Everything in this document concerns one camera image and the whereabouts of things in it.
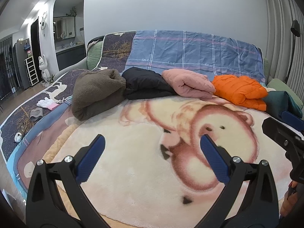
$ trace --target black puffer jacket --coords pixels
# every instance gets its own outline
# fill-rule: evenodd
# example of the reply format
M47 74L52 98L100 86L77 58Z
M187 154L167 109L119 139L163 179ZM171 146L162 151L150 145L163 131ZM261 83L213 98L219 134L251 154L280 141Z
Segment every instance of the black puffer jacket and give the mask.
M122 77L126 79L126 90L123 95L127 99L176 95L164 78L152 70L132 67L123 72Z

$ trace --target orange puffer jacket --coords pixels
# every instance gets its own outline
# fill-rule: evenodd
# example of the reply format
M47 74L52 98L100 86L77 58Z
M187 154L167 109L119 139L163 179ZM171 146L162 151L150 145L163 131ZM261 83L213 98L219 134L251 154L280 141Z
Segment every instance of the orange puffer jacket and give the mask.
M260 111L266 110L266 104L261 100L268 95L266 89L248 76L218 75L214 77L212 84L216 89L214 93L216 96L235 105Z

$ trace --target bear ear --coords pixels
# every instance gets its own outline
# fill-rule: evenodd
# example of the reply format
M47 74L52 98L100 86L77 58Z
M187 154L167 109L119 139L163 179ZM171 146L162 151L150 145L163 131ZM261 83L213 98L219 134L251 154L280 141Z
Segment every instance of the bear ear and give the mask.
M236 113L249 125L253 126L253 118L252 115L247 113L247 112L242 112L242 111L236 111Z

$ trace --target dark vanity cabinet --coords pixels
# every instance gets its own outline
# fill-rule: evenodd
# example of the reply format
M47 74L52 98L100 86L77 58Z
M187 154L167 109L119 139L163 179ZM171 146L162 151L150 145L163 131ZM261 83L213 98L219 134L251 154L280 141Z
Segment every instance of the dark vanity cabinet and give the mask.
M85 45L74 45L56 51L59 70L72 66L86 57Z

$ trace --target brown fleece jacket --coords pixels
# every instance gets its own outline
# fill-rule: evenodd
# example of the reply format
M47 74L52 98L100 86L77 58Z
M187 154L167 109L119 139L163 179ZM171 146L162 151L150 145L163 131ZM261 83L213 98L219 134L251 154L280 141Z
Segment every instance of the brown fleece jacket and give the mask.
M80 121L104 112L125 98L126 80L116 69L81 73L75 83L72 113Z

